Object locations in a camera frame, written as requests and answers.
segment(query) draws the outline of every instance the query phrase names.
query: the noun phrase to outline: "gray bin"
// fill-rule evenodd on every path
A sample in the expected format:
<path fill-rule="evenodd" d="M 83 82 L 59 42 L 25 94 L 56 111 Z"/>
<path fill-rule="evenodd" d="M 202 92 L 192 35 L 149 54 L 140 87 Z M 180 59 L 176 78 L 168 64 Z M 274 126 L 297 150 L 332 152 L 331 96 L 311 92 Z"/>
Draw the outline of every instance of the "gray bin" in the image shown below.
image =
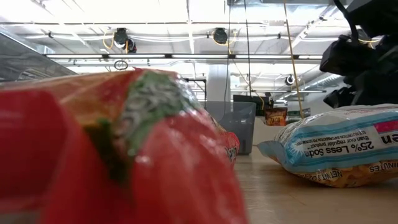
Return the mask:
<path fill-rule="evenodd" d="M 253 144 L 256 104 L 248 102 L 224 103 L 216 101 L 202 103 L 207 112 L 209 112 L 225 130 L 236 134 L 241 145 L 238 154 L 250 154 Z"/>

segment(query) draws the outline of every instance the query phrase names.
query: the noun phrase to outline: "gray box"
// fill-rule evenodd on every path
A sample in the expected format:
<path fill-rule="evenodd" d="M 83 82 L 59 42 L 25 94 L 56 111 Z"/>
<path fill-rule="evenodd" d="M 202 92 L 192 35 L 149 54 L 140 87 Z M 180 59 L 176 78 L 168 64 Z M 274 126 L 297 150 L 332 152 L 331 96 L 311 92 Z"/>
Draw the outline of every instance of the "gray box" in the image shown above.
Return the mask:
<path fill-rule="evenodd" d="M 253 144 L 254 119 L 256 118 L 256 104 L 246 102 L 202 102 L 204 108 L 225 130 L 235 133 L 241 147 L 239 155 L 251 153 Z"/>

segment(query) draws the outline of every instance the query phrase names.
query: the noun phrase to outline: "red bag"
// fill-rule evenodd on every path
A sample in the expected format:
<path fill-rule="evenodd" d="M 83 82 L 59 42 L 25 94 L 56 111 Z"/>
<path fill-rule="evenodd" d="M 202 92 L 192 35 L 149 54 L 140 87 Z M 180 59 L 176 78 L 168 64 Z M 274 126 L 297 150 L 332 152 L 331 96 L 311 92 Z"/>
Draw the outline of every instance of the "red bag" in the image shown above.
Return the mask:
<path fill-rule="evenodd" d="M 87 124 L 101 113 L 116 121 L 125 102 L 121 96 L 144 72 L 94 75 L 91 82 L 30 82 L 0 91 L 0 222 L 247 223 L 226 156 L 239 143 L 231 133 L 216 132 L 201 109 L 158 120 L 126 163 L 127 179 L 109 178 L 109 164 L 94 147 L 98 139 L 87 135 Z M 88 83 L 91 88 L 82 91 Z M 86 113 L 95 104 L 98 111 Z M 118 155 L 128 161 L 122 151 Z"/>

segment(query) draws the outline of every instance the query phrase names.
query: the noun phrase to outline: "white ceiling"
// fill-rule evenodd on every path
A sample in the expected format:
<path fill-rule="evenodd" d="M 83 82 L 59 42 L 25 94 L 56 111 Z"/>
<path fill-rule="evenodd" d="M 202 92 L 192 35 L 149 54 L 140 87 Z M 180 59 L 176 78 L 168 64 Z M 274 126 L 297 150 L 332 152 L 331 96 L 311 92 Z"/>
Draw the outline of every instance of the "white ceiling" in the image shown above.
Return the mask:
<path fill-rule="evenodd" d="M 0 26 L 29 42 L 50 47 L 56 54 L 103 54 L 104 33 L 111 35 L 118 27 L 127 28 L 129 35 L 136 37 L 134 41 L 140 54 L 227 54 L 226 46 L 216 45 L 211 35 L 206 38 L 216 27 L 229 28 L 233 54 L 248 53 L 247 36 L 250 54 L 286 54 L 289 49 L 283 4 L 248 6 L 247 13 L 243 7 L 232 7 L 229 26 L 229 7 L 224 0 L 189 0 L 191 23 L 188 22 L 187 0 L 44 0 L 45 9 L 32 1 L 35 0 L 12 0 L 2 4 Z M 320 55 L 340 34 L 347 34 L 349 26 L 335 8 L 324 15 L 325 21 L 319 21 L 328 7 L 328 4 L 319 3 L 328 0 L 308 1 L 318 3 L 288 4 L 287 7 L 294 54 Z M 55 38 L 49 38 L 49 32 Z M 83 39 L 85 44 L 72 34 Z M 116 47 L 106 50 L 111 54 L 121 53 Z M 230 66 L 232 73 L 238 74 L 234 64 Z M 243 74 L 248 73 L 248 66 L 247 63 L 238 64 Z M 105 67 L 69 68 L 78 73 L 107 71 Z M 194 73 L 192 63 L 162 68 L 187 76 Z M 197 74 L 207 75 L 207 70 L 206 64 L 196 65 Z M 321 75 L 316 65 L 296 64 L 296 70 L 299 76 L 304 74 L 302 82 Z M 252 76 L 261 75 L 253 84 L 256 88 L 283 88 L 280 76 L 291 73 L 291 65 L 251 64 Z"/>

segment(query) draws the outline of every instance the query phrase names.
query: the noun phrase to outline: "ceiling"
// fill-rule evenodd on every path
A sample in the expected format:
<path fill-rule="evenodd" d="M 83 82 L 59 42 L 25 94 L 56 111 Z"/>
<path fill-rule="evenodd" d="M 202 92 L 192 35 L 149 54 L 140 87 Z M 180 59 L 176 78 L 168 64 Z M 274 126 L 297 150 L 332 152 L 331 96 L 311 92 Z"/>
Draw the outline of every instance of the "ceiling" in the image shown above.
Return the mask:
<path fill-rule="evenodd" d="M 340 34 L 349 33 L 348 23 L 330 0 L 286 1 L 295 55 L 321 55 Z M 227 54 L 228 47 L 211 38 L 215 28 L 223 27 L 229 30 L 231 54 L 280 55 L 290 53 L 282 3 L 246 0 L 245 10 L 244 0 L 232 4 L 225 0 L 12 0 L 0 8 L 0 26 L 36 49 L 39 46 L 39 52 L 44 49 L 43 54 L 123 54 L 103 43 L 111 45 L 118 27 L 127 28 L 139 54 Z M 94 60 L 57 62 L 77 73 L 114 70 Z M 131 63 L 147 66 L 145 60 Z M 205 78 L 208 73 L 206 61 L 151 63 L 151 67 L 176 70 L 186 77 Z M 296 63 L 300 85 L 324 75 L 317 63 Z M 248 73 L 248 62 L 230 62 L 229 66 L 232 76 L 239 79 L 235 87 L 246 87 L 240 73 Z M 250 67 L 253 88 L 287 88 L 284 78 L 293 73 L 291 63 L 279 61 L 251 63 Z"/>

